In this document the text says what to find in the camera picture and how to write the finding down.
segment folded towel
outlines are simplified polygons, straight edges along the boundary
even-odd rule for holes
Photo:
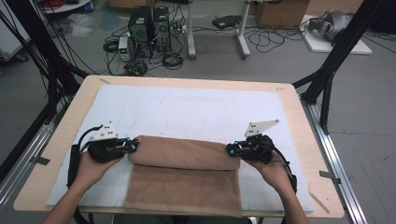
[[[225,145],[139,136],[124,207],[199,215],[242,216],[239,159]]]
[[[138,136],[138,150],[129,154],[133,164],[192,170],[237,170],[239,159],[227,154],[222,143]]]

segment metal frame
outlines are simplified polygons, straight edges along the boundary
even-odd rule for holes
[[[0,212],[28,171],[34,167],[35,159],[40,155],[42,149],[52,137],[54,130],[55,125],[53,122],[48,125],[43,124],[37,134],[32,138],[26,151],[15,162],[12,169],[8,172],[7,177],[0,184]]]
[[[350,51],[353,50],[375,16],[387,2],[388,0],[363,1],[319,70],[293,83],[295,88],[299,88],[311,82],[306,92],[301,94],[302,99],[311,105],[317,102],[318,97],[323,92],[320,126],[326,134],[329,134],[327,124],[332,93],[332,79]]]
[[[339,194],[341,194],[340,198],[344,200],[349,217],[353,223],[357,224],[365,224],[367,223],[367,220],[349,183],[347,174],[328,132],[327,124],[332,93],[332,79],[334,78],[337,69],[347,58],[350,51],[352,51],[366,29],[374,20],[375,16],[387,2],[388,0],[363,1],[348,27],[345,29],[339,41],[336,43],[319,70],[292,84],[295,88],[299,88],[308,82],[311,82],[306,92],[300,95],[305,109],[305,114],[308,118],[310,117],[311,125],[316,131],[318,144],[321,145],[321,150],[324,155],[323,157],[326,158],[329,166],[328,168],[333,174],[332,178],[340,180],[340,182],[334,183]],[[316,102],[322,92],[322,107],[319,112]]]
[[[333,173],[335,179],[340,180],[340,184],[334,184],[340,198],[343,199],[345,207],[349,213],[349,217],[355,224],[366,224],[367,220],[361,210],[361,206],[349,183],[344,166],[338,157],[337,150],[332,143],[332,139],[327,135],[320,126],[320,112],[316,105],[310,105],[307,102],[302,102],[305,114],[311,124],[311,128],[315,131],[315,135],[320,146],[321,152],[327,159],[328,169]]]
[[[194,45],[194,36],[192,34],[192,12],[191,12],[191,5],[192,5],[193,0],[189,0],[189,27],[188,27],[188,32],[187,32],[187,44],[189,46],[189,57],[192,60],[196,59],[196,53],[195,53],[195,45]],[[244,37],[244,32],[245,32],[245,26],[247,23],[247,18],[248,18],[248,9],[250,7],[250,0],[246,0],[244,2],[244,8],[242,10],[242,20],[241,20],[241,27],[240,29],[236,30],[236,36],[238,39],[239,44],[241,45],[242,48],[242,58],[246,59],[246,57],[250,56],[250,51],[248,49],[248,44],[247,41],[245,40]]]

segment cable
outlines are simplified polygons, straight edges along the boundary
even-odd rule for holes
[[[169,77],[169,73],[165,69],[155,65],[154,62],[152,61],[153,59],[157,59],[157,58],[155,58],[155,55],[157,54],[157,50],[156,49],[155,50],[152,49],[152,45],[150,45],[150,49],[151,49],[151,51],[153,53],[153,56],[148,60],[148,62],[151,63],[152,66],[154,66],[153,68],[157,68],[157,69],[160,69],[160,70],[164,71],[166,73],[166,76]]]
[[[7,10],[7,12],[8,12],[8,15],[9,15],[9,17],[11,18],[11,20],[12,20],[12,23],[14,24],[14,29],[16,30],[16,31],[18,31],[18,26],[17,26],[17,24],[15,23],[15,21],[14,21],[14,17],[11,15],[11,12],[9,11],[9,8],[8,8],[8,4],[6,4],[6,2],[4,1],[4,0],[2,0],[2,2],[3,2],[3,5],[6,7],[6,10]]]
[[[163,67],[170,70],[177,70],[183,66],[184,59],[175,53],[163,55]]]
[[[113,57],[111,58],[111,60],[109,61],[109,60],[108,60],[108,59],[109,59],[109,57],[108,57],[108,52],[106,52],[105,63],[106,63],[107,71],[108,71],[108,73],[110,73],[111,76],[114,76],[114,74],[111,72],[110,64],[113,62],[114,58],[115,58],[116,55],[118,55],[118,54],[119,54],[119,52],[117,51],[117,52],[113,55]]]
[[[131,70],[134,72],[134,77],[142,77],[148,71],[148,66],[144,61],[135,62],[132,64]]]
[[[108,40],[105,42],[103,45],[103,49],[107,53],[116,53],[119,51],[119,40],[118,39],[112,39]]]
[[[370,31],[367,31],[366,34],[369,36],[376,36],[376,37],[379,37],[381,39],[388,40],[388,41],[396,41],[396,35],[392,35],[392,34],[377,33],[377,32],[370,32]]]
[[[272,49],[282,46],[286,42],[287,39],[293,40],[293,41],[302,40],[306,35],[306,30],[305,30],[306,24],[309,21],[310,20],[303,22],[300,25],[300,28],[296,29],[296,30],[262,29],[262,28],[260,28],[257,31],[250,31],[249,33],[256,32],[257,34],[251,34],[247,37],[247,39],[249,40],[250,43],[255,45],[256,50],[258,52],[268,53]]]
[[[172,18],[172,20],[170,21],[170,26],[171,26],[171,31],[173,31],[174,33],[172,34],[172,36],[177,40],[177,42],[180,44],[181,48],[178,51],[177,54],[180,54],[180,52],[183,50],[183,45],[181,44],[181,42],[178,40],[180,35],[184,35],[183,32],[183,26],[185,24],[185,18],[184,18],[184,14],[181,10],[181,6],[182,4],[177,4],[177,8],[176,8],[176,12],[174,14],[174,17]],[[177,17],[177,13],[180,12],[180,16],[181,19],[178,21],[175,21],[175,18]]]
[[[214,51],[212,51],[210,53],[202,53],[200,55],[212,55],[212,54],[215,54],[215,53],[220,52],[222,50],[228,49],[230,47],[230,36],[228,35],[228,33],[223,33],[223,32],[216,32],[216,33],[227,35],[227,47],[224,47],[222,49],[214,50]]]
[[[382,48],[384,48],[384,49],[387,49],[387,50],[389,50],[389,51],[390,51],[390,52],[392,52],[392,53],[396,53],[396,51],[395,51],[395,50],[389,49],[389,48],[387,48],[387,47],[385,47],[385,46],[381,45],[380,43],[378,43],[378,42],[374,41],[373,39],[371,39],[371,38],[367,37],[366,35],[363,35],[363,37],[364,37],[364,38],[366,38],[367,40],[370,40],[371,42],[373,42],[373,43],[377,44],[378,46],[380,46],[380,47],[382,47]]]
[[[84,140],[84,137],[85,137],[88,133],[93,132],[93,131],[98,131],[98,130],[100,130],[102,127],[103,127],[103,124],[100,125],[100,126],[97,126],[97,127],[90,128],[89,130],[85,131],[85,132],[81,135],[81,137],[78,139],[78,147],[81,147],[82,140]]]
[[[76,57],[78,57],[78,59],[79,59],[79,60],[80,60],[91,72],[93,72],[94,74],[98,75],[98,74],[97,74],[95,71],[93,71],[93,69],[91,69],[91,68],[79,57],[79,55],[70,47],[70,45],[68,44],[68,42],[67,42],[67,40],[66,40],[66,38],[65,38],[65,36],[64,36],[64,33],[61,32],[61,31],[63,30],[63,28],[61,27],[61,24],[59,23],[59,20],[58,20],[57,17],[55,17],[55,19],[56,19],[56,23],[58,24],[58,29],[52,24],[52,22],[51,22],[52,17],[51,17],[51,18],[49,17],[49,15],[48,15],[48,13],[47,13],[47,10],[51,10],[52,13],[54,13],[54,10],[53,10],[54,8],[51,7],[51,8],[49,8],[49,9],[46,10],[46,9],[44,9],[44,8],[42,7],[41,9],[42,9],[41,12],[46,16],[47,21],[49,22],[49,25],[50,25],[50,27],[52,28],[52,30],[53,30],[53,32],[54,32],[54,35],[53,35],[52,37],[57,37],[57,39],[59,40],[59,43],[60,43],[62,49],[64,50],[64,54],[66,55],[66,57],[67,57],[67,59],[69,60],[69,62],[73,61],[74,65],[75,65],[75,66],[78,66],[77,63],[76,63],[76,61],[75,61],[75,59],[73,58],[73,54],[74,54]],[[70,56],[69,56],[69,54],[67,54],[67,52],[66,52],[66,50],[65,50],[65,48],[64,48],[64,45],[63,45],[62,42],[61,42],[61,39],[62,39],[62,41],[66,44],[67,50],[68,50]]]

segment gray floor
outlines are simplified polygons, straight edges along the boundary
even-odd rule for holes
[[[108,13],[106,4],[99,4],[89,15],[96,18],[95,31],[88,37],[66,36],[68,43],[92,70],[106,69],[104,39],[126,25],[127,20],[112,30],[100,28]],[[194,24],[210,27],[206,18]],[[292,83],[315,72],[326,59],[326,53],[311,53],[303,40],[287,40],[269,53],[259,53],[248,43],[251,56],[241,58],[234,33],[196,35],[196,61],[185,57],[178,70],[167,70],[169,77]],[[375,41],[396,50],[396,43],[375,38]],[[350,183],[369,223],[396,221],[396,63],[395,54],[363,38],[373,51],[370,56],[350,55],[338,70],[332,90],[329,131]],[[87,70],[81,63],[80,68]],[[121,71],[118,57],[111,70]],[[150,70],[146,77],[167,77],[163,70]],[[32,61],[12,61],[0,67],[0,162],[20,140],[47,101],[40,75]],[[0,212],[1,223],[37,223],[44,213],[18,212],[13,201],[22,184],[15,190]],[[99,215],[99,223],[110,223],[110,215]],[[267,218],[264,223],[279,223]],[[349,223],[342,219],[312,218],[312,223]]]

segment table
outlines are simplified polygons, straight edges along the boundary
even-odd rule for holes
[[[277,92],[308,182],[310,195],[313,198],[315,211],[307,215],[309,217],[342,217],[344,215],[343,206],[332,181],[329,178],[319,176],[319,171],[327,171],[327,168],[298,95],[290,84],[107,76],[85,78],[42,154],[42,157],[50,159],[50,163],[46,166],[41,164],[35,166],[14,203],[16,210],[49,211],[51,209],[50,206],[46,205],[46,201],[55,183],[64,156],[72,145],[78,128],[88,113],[96,93],[102,85],[106,84]],[[83,207],[81,211],[115,214],[142,213],[133,209],[106,207]],[[281,217],[283,214],[281,212],[243,211],[243,216]]]
[[[187,33],[187,43],[189,46],[189,56],[191,59],[195,60],[196,54],[195,54],[194,36],[192,34],[192,13],[191,13],[192,2],[193,2],[193,0],[189,0],[189,27],[188,27],[189,29],[188,29],[188,33]],[[248,18],[249,6],[250,6],[250,0],[244,1],[244,7],[242,10],[241,26],[240,26],[240,29],[236,30],[236,36],[237,36],[238,42],[242,48],[242,58],[243,59],[246,59],[246,57],[250,56],[250,51],[248,49],[247,41],[245,40],[245,37],[244,37],[245,26],[246,26],[247,18]]]

